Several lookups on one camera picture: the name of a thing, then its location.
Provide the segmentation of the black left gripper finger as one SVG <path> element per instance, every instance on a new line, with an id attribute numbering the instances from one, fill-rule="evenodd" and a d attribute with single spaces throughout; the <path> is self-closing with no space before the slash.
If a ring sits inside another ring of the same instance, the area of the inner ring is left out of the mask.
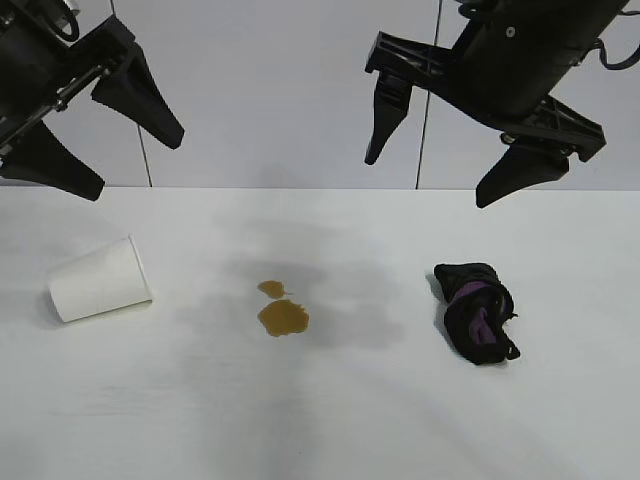
<path id="1" fill-rule="evenodd" d="M 96 201 L 104 180 L 80 161 L 39 121 L 10 144 L 2 159 L 1 176 L 53 187 L 90 201 Z"/>
<path id="2" fill-rule="evenodd" d="M 180 147 L 185 130 L 161 95 L 140 46 L 132 46 L 98 81 L 91 98 L 132 120 L 166 147 Z"/>

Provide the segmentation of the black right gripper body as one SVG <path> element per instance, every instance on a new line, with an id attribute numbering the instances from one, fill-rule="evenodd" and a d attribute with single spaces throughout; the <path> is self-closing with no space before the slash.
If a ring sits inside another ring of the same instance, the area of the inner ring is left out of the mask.
<path id="1" fill-rule="evenodd" d="M 507 31 L 471 22 L 450 49 L 380 32 L 365 70 L 403 78 L 516 139 L 551 141 L 582 161 L 591 159 L 606 144 L 602 126 L 550 94 L 568 66 L 557 65 L 549 49 Z"/>

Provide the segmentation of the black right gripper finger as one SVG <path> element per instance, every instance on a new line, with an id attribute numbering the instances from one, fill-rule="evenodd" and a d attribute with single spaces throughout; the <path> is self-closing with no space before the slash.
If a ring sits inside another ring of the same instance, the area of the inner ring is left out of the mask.
<path id="1" fill-rule="evenodd" d="M 388 72 L 380 72 L 374 89 L 373 131 L 364 162 L 374 165 L 387 141 L 406 118 L 413 84 Z"/>
<path id="2" fill-rule="evenodd" d="M 476 206 L 485 208 L 514 192 L 557 181 L 568 171 L 568 156 L 559 145 L 517 139 L 477 185 Z"/>

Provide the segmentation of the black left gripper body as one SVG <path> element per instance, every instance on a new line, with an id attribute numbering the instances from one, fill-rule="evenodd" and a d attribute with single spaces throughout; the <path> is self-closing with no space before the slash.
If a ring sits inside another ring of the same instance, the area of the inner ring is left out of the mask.
<path id="1" fill-rule="evenodd" d="M 16 14 L 1 35 L 1 153 L 68 155 L 43 122 L 93 80 L 92 98 L 136 122 L 138 60 L 133 33 L 114 15 L 66 46 L 31 14 Z"/>

